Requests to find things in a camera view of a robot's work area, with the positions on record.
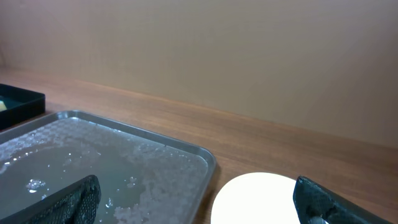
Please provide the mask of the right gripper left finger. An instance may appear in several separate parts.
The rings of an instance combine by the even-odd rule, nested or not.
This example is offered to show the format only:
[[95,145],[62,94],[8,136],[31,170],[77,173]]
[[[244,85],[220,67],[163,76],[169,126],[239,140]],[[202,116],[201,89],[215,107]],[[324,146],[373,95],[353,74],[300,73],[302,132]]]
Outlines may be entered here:
[[88,175],[1,219],[1,224],[93,224],[100,200],[99,180],[95,175]]

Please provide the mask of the green yellow sponge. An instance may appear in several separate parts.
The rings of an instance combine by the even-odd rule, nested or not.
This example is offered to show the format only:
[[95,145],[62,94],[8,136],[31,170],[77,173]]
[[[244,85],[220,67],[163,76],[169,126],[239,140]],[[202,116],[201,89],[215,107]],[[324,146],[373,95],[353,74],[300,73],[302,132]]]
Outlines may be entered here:
[[4,104],[3,101],[0,101],[0,111],[5,111],[5,110],[7,110],[6,105]]

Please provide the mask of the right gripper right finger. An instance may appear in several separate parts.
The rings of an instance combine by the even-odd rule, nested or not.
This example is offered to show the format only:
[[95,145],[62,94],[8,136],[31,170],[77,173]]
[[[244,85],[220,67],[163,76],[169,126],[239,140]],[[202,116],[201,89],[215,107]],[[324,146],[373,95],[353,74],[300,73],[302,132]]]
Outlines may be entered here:
[[304,176],[297,178],[293,201],[301,224],[391,224]]

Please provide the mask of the white plate back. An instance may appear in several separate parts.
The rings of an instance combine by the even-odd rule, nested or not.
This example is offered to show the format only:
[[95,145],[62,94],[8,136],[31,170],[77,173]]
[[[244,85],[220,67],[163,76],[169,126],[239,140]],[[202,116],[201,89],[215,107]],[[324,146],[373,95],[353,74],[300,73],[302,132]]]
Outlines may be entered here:
[[253,172],[231,179],[217,193],[211,224],[299,224],[293,192],[296,180]]

